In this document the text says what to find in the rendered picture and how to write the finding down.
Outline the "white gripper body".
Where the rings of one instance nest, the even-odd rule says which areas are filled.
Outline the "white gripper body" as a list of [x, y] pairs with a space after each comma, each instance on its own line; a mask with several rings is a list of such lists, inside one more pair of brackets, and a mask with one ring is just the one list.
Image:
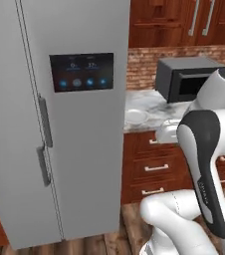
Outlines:
[[177, 127], [180, 123], [179, 119], [164, 121], [156, 131], [156, 140], [158, 143], [178, 143]]

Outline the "dark grey microwave oven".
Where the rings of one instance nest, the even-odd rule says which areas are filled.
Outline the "dark grey microwave oven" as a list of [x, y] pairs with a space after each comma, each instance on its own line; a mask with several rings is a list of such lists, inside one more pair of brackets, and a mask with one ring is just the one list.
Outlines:
[[208, 77], [223, 67], [208, 57], [160, 58], [155, 89], [170, 103], [193, 101]]

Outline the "white plate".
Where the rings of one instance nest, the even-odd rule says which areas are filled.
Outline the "white plate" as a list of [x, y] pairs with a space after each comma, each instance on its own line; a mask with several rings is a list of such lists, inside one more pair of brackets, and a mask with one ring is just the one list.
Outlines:
[[146, 111], [130, 109], [125, 112], [124, 121], [131, 126], [140, 126], [149, 119]]

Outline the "grey double-door fridge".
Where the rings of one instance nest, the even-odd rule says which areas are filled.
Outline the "grey double-door fridge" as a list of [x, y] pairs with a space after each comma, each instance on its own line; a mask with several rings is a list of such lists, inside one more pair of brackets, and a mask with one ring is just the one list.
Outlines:
[[15, 249], [119, 227], [129, 9], [130, 0], [0, 0], [0, 221]]

